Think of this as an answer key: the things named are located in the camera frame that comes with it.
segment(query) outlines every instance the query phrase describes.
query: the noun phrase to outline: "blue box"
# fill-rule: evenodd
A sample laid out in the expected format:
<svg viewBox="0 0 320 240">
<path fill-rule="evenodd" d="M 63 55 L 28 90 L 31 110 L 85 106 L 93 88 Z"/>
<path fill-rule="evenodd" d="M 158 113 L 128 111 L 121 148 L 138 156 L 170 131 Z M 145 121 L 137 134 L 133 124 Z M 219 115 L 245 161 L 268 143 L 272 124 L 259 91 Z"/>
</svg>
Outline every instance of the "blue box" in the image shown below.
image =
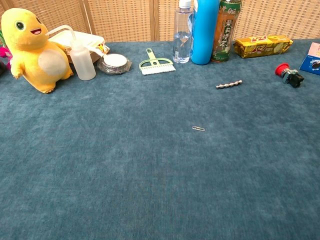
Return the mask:
<svg viewBox="0 0 320 240">
<path fill-rule="evenodd" d="M 313 42 L 300 70 L 320 75 L 320 43 Z"/>
</svg>

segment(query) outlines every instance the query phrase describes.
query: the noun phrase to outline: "plush toy eye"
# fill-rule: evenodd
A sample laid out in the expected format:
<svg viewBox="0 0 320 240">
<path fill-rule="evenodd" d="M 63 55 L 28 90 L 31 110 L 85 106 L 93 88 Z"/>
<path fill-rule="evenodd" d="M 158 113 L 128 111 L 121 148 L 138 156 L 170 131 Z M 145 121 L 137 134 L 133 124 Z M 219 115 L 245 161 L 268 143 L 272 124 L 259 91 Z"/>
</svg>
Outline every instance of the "plush toy eye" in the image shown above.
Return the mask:
<svg viewBox="0 0 320 240">
<path fill-rule="evenodd" d="M 16 27 L 18 30 L 23 30 L 23 29 L 25 29 L 25 25 L 24 25 L 24 23 L 23 23 L 22 21 L 17 21 L 17 22 L 15 23 L 15 27 Z"/>
</svg>

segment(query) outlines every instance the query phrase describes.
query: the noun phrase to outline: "yellow plush toy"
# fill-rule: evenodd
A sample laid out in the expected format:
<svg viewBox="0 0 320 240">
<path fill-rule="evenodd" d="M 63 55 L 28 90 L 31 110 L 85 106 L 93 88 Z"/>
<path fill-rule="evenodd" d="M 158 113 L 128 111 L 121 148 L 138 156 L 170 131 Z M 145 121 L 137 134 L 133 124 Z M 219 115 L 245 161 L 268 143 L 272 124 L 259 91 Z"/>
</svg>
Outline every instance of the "yellow plush toy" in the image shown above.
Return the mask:
<svg viewBox="0 0 320 240">
<path fill-rule="evenodd" d="M 65 47 L 48 41 L 46 26 L 31 11 L 5 11 L 1 29 L 13 56 L 11 73 L 16 79 L 23 75 L 37 90 L 47 94 L 54 90 L 57 81 L 73 75 Z"/>
</svg>

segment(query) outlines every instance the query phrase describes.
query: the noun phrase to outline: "plush toy white belly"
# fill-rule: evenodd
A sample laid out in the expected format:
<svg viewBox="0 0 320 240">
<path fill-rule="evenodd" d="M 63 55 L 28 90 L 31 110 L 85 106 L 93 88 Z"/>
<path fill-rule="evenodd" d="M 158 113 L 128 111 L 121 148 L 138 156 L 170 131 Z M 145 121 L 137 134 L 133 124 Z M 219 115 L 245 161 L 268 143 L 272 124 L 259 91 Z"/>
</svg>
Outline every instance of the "plush toy white belly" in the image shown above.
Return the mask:
<svg viewBox="0 0 320 240">
<path fill-rule="evenodd" d="M 46 49 L 39 55 L 38 65 L 49 76 L 63 76 L 67 70 L 64 57 L 53 49 Z"/>
</svg>

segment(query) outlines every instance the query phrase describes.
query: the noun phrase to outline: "brush bristles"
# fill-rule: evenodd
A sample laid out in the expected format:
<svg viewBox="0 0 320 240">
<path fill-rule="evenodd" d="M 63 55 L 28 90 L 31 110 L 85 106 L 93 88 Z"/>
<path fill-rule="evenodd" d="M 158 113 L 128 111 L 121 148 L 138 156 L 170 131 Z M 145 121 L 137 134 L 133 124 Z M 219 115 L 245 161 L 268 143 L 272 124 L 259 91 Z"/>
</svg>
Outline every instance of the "brush bristles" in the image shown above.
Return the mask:
<svg viewBox="0 0 320 240">
<path fill-rule="evenodd" d="M 171 63 L 161 64 L 157 66 L 145 66 L 141 68 L 141 72 L 143 75 L 160 74 L 160 73 L 172 72 L 175 70 L 176 70 L 175 67 Z"/>
</svg>

